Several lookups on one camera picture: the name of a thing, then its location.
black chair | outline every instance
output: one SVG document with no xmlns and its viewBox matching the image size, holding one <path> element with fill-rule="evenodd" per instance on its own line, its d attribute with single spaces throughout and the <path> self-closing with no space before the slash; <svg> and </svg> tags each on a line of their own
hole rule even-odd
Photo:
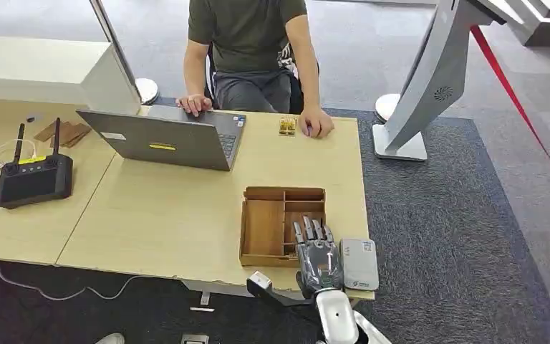
<svg viewBox="0 0 550 344">
<path fill-rule="evenodd" d="M 218 103 L 216 103 L 214 75 L 216 74 L 216 68 L 214 67 L 213 57 L 213 44 L 210 44 L 208 48 L 208 58 L 206 59 L 206 88 L 203 94 L 212 100 L 214 109 L 218 109 Z M 302 94 L 302 85 L 300 80 L 290 74 L 290 113 L 300 115 L 304 109 L 304 96 Z"/>
</svg>

power bank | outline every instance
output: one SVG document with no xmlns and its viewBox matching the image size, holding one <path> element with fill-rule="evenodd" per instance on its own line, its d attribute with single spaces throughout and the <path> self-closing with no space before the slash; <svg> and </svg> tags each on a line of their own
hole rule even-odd
<svg viewBox="0 0 550 344">
<path fill-rule="evenodd" d="M 345 287 L 357 290 L 378 289 L 376 244 L 372 240 L 341 239 L 340 253 Z"/>
</svg>

small gold object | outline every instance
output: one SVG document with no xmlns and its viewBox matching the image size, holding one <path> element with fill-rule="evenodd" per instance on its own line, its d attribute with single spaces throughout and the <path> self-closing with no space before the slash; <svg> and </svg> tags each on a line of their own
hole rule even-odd
<svg viewBox="0 0 550 344">
<path fill-rule="evenodd" d="M 279 120 L 279 135 L 295 136 L 296 135 L 296 118 L 292 116 L 284 116 Z"/>
</svg>

carpet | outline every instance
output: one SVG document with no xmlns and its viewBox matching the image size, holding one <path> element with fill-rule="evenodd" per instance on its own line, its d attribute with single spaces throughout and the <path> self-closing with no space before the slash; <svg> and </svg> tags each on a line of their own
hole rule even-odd
<svg viewBox="0 0 550 344">
<path fill-rule="evenodd" d="M 357 309 L 398 343 L 550 343 L 550 298 L 471 120 L 438 118 L 424 132 L 429 160 L 380 160 L 371 112 L 359 119 L 370 237 L 380 288 Z M 85 285 L 115 294 L 125 275 L 0 263 L 16 281 L 66 295 Z M 258 300 L 214 295 L 214 313 L 176 281 L 137 279 L 113 301 L 84 293 L 64 302 L 0 280 L 0 343 L 313 343 L 314 328 Z"/>
</svg>

man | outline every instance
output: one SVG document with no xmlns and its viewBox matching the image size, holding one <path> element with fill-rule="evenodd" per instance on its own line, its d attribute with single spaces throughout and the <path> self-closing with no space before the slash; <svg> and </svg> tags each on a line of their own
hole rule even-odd
<svg viewBox="0 0 550 344">
<path fill-rule="evenodd" d="M 224 110 L 288 113 L 294 53 L 304 93 L 302 132 L 323 138 L 334 129 L 319 105 L 319 76 L 304 0 L 190 0 L 184 79 L 188 95 L 177 100 L 187 113 L 212 108 L 203 94 L 210 44 L 216 66 L 215 101 Z"/>
</svg>

